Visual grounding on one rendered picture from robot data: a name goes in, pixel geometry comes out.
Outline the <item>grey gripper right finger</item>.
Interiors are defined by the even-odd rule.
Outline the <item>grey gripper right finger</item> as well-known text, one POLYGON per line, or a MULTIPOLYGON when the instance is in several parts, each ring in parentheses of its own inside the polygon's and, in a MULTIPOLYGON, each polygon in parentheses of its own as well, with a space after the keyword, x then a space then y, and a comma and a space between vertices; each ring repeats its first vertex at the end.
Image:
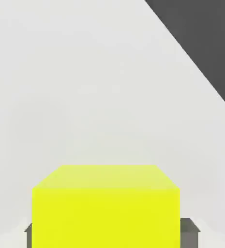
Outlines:
POLYGON ((225 234, 191 218, 180 219, 180 248, 225 248, 225 234))

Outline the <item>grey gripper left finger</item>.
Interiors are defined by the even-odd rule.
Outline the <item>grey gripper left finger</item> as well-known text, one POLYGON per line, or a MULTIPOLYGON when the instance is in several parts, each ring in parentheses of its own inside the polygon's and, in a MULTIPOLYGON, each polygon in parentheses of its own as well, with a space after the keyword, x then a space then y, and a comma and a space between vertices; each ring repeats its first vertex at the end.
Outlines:
POLYGON ((0 248, 26 248, 24 230, 31 223, 31 216, 0 218, 0 248))

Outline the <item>small yellow cube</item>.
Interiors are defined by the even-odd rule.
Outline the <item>small yellow cube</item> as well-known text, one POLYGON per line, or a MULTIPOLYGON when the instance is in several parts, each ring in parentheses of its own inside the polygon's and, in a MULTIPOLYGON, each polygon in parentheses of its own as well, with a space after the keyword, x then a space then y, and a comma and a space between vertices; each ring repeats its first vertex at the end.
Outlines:
POLYGON ((180 248, 180 189, 155 165, 62 165, 32 189, 32 248, 180 248))

